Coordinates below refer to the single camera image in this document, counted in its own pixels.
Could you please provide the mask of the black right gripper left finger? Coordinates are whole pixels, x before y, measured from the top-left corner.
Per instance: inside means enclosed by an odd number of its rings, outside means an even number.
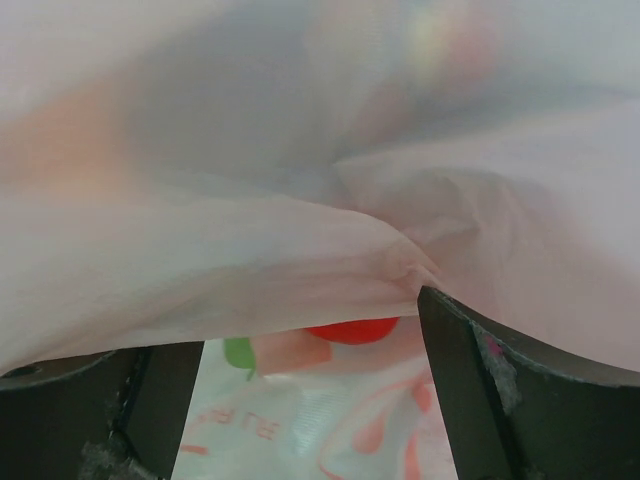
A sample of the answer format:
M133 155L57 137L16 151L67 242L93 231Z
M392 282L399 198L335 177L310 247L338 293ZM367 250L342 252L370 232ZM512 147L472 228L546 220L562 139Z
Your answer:
M203 347L124 349L4 373L2 479L170 478Z

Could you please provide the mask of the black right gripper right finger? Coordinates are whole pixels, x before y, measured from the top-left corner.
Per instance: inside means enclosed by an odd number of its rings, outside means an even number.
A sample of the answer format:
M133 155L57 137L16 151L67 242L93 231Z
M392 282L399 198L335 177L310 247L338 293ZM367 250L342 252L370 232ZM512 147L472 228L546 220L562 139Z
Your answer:
M458 478L636 479L639 375L423 287L422 336Z

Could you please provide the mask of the red fake apple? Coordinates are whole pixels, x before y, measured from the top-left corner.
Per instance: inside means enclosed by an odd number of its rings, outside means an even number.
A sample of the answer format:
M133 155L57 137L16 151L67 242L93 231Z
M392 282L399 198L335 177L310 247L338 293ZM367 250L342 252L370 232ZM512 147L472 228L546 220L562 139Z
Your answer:
M394 330L399 317L355 320L309 327L306 331L316 338L343 345L366 345L378 342Z

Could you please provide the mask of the pink plastic bag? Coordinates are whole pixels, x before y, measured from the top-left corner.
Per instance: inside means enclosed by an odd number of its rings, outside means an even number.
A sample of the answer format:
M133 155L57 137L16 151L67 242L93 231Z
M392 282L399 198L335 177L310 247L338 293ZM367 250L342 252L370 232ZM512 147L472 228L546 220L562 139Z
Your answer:
M635 1L5 1L1 366L410 315L639 363Z

